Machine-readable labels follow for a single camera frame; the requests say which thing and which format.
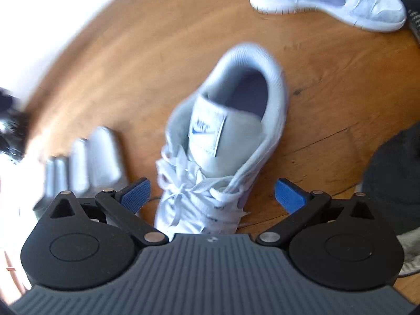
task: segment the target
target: wood grain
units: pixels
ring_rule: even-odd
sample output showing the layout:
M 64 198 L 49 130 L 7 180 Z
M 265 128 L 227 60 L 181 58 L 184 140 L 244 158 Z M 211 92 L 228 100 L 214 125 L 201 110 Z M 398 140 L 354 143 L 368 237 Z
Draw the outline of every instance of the wood grain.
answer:
M 248 0 L 116 0 L 41 82 L 28 106 L 28 153 L 41 161 L 66 154 L 105 125 L 121 140 L 129 177 L 148 177 L 159 196 L 155 161 L 168 116 L 242 41 L 283 66 L 290 107 L 240 232 L 255 235 L 286 216 L 273 197 L 278 177 L 351 196 L 377 146 L 420 119 L 420 51 L 407 29 L 369 33 L 321 12 L 262 15 Z M 142 210 L 150 223 L 156 204 Z M 420 302 L 418 283 L 413 276 L 397 287 Z

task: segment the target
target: screw head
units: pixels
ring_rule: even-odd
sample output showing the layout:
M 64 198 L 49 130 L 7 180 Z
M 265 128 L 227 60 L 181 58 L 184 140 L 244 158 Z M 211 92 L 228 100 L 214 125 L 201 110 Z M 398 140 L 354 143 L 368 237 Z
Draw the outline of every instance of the screw head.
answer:
M 265 243 L 275 243 L 280 239 L 280 235 L 276 232 L 264 232 L 260 234 L 260 239 Z
M 149 243 L 159 243 L 165 239 L 165 235 L 160 232 L 149 232 L 144 235 L 144 239 Z

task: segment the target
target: shoe tongue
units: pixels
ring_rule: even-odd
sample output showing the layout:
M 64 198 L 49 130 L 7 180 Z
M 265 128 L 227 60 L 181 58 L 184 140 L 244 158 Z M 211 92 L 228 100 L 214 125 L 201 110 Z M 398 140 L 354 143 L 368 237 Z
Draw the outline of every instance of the shoe tongue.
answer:
M 234 175 L 264 138 L 255 114 L 198 96 L 188 132 L 188 156 L 206 177 Z

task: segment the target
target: white wall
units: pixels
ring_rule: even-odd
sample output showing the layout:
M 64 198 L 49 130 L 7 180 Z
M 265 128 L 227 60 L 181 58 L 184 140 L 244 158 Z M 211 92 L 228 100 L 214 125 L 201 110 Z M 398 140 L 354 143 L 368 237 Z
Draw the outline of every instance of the white wall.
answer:
M 112 0 L 0 0 L 0 87 L 25 106 L 72 38 Z

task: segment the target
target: gray ribbed base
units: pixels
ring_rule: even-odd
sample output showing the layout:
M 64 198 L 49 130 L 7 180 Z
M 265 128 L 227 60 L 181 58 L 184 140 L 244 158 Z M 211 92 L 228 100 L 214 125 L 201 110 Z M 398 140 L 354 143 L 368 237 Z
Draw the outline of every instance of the gray ribbed base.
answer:
M 35 286 L 12 308 L 25 315 L 406 315 L 414 305 L 390 286 L 364 293 L 319 286 L 280 249 L 248 235 L 177 235 L 144 249 L 111 283 L 76 292 Z

